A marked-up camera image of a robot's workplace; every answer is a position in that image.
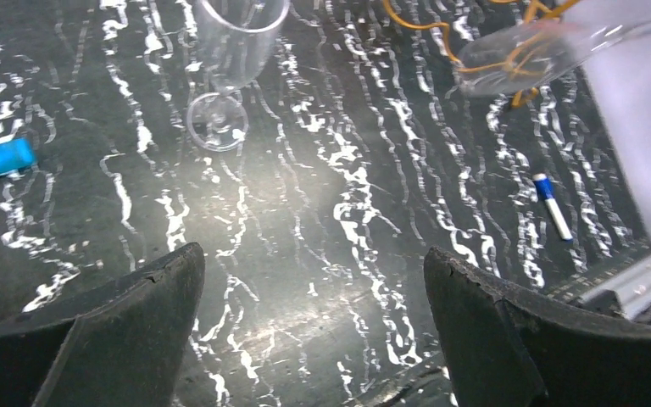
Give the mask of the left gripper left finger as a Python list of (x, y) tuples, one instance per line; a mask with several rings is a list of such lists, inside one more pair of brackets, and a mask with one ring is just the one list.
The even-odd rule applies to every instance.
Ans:
[(0, 322), (0, 406), (167, 406), (205, 277), (188, 243), (90, 291)]

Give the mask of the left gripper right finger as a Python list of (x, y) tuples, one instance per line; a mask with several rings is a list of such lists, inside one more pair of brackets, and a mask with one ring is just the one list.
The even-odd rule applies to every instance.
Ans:
[(651, 325), (585, 310), (440, 248), (423, 272), (461, 406), (651, 406)]

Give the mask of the clear champagne flute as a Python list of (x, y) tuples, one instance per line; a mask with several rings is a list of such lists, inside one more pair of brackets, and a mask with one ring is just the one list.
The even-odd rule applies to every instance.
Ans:
[(243, 143), (248, 114), (233, 94), (262, 72), (290, 7), (289, 0), (193, 4), (198, 56), (211, 89), (186, 112), (186, 127), (199, 147), (221, 153)]
[(464, 46), (455, 80), (462, 93), (474, 97), (516, 93), (561, 77), (599, 51), (645, 36), (651, 36), (651, 19), (607, 25), (534, 20)]

